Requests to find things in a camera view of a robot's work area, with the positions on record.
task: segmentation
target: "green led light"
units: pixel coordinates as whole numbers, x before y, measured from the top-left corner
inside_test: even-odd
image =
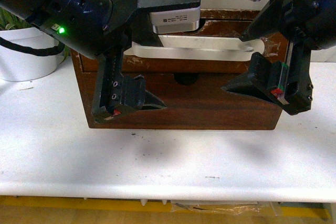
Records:
[[[60,34],[63,34],[63,33],[65,33],[65,29],[64,29],[63,27],[61,27],[61,28],[58,30],[58,32],[59,32]]]

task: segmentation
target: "green leaf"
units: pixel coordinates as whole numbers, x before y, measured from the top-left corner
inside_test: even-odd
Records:
[[[11,30],[12,28],[14,28],[15,27],[15,24],[7,24],[6,25],[6,27],[5,27],[5,29],[6,30]]]
[[[70,48],[68,46],[65,46],[64,48],[64,57],[60,64],[62,64],[70,55]]]
[[[13,18],[11,13],[4,10],[4,15],[5,15],[5,19],[6,19],[7,23],[10,23],[10,24],[15,24],[16,23],[15,19]]]
[[[16,17],[5,9],[0,8],[0,25],[6,27],[8,24],[13,24],[10,29],[24,29],[29,28],[31,25],[25,20]]]
[[[6,18],[4,15],[4,10],[2,8],[0,8],[0,23],[3,27],[6,26],[7,22],[6,22]]]

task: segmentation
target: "flower pot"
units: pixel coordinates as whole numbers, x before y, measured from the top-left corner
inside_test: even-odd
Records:
[[[12,43],[44,49],[58,42],[36,28],[0,31],[0,37]],[[56,56],[39,57],[0,46],[0,78],[6,81],[28,81],[41,78],[57,68]]]

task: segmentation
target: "wooden box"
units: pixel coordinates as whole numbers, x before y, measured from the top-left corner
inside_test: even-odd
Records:
[[[256,17],[255,10],[203,9],[204,26],[193,36],[239,37]],[[288,42],[281,34],[263,38],[264,55],[284,61]],[[143,74],[146,89],[162,99],[167,109],[141,111],[108,124],[97,124],[91,115],[98,65],[72,51],[79,90],[90,128],[176,130],[272,130],[281,114],[277,106],[220,88],[247,70],[249,62],[149,59],[125,56],[123,74]],[[198,80],[182,86],[174,73],[198,73]]]

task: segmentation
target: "black cable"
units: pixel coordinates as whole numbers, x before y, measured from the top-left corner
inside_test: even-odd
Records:
[[[63,43],[59,42],[57,46],[54,46],[54,47],[51,47],[51,48],[34,49],[34,48],[31,48],[31,47],[20,46],[18,44],[15,44],[15,43],[12,43],[8,40],[5,40],[1,37],[0,37],[0,46],[3,46],[3,47],[8,48],[10,50],[23,52],[25,54],[30,54],[30,55],[35,55],[35,56],[41,56],[41,57],[60,54],[65,48],[65,45]]]

